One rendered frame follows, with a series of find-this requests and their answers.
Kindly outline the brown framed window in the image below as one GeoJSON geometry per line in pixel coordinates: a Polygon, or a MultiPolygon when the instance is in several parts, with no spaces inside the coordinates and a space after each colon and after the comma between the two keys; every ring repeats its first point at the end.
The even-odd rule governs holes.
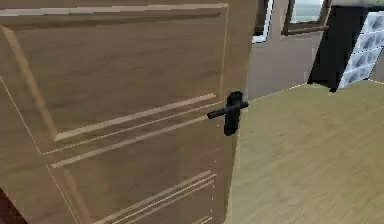
{"type": "Polygon", "coordinates": [[[289,0],[281,34],[285,36],[321,30],[332,0],[289,0]]]}

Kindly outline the brown wooden room door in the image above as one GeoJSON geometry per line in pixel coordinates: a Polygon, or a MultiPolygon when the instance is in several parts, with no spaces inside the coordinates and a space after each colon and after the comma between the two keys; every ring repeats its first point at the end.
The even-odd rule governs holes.
{"type": "Polygon", "coordinates": [[[0,224],[224,224],[257,0],[0,0],[0,224]]]}

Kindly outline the white framed window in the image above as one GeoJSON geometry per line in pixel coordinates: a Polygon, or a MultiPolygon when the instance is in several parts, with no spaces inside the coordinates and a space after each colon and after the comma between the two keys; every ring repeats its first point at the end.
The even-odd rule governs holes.
{"type": "Polygon", "coordinates": [[[274,0],[257,0],[256,19],[252,43],[267,41],[274,0]]]}

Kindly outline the black chest with marbled drawers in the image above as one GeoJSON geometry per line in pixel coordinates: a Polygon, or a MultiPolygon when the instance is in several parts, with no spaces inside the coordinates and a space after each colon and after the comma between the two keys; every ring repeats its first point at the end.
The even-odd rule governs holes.
{"type": "Polygon", "coordinates": [[[384,5],[331,7],[308,84],[332,93],[367,80],[384,49],[384,5]]]}

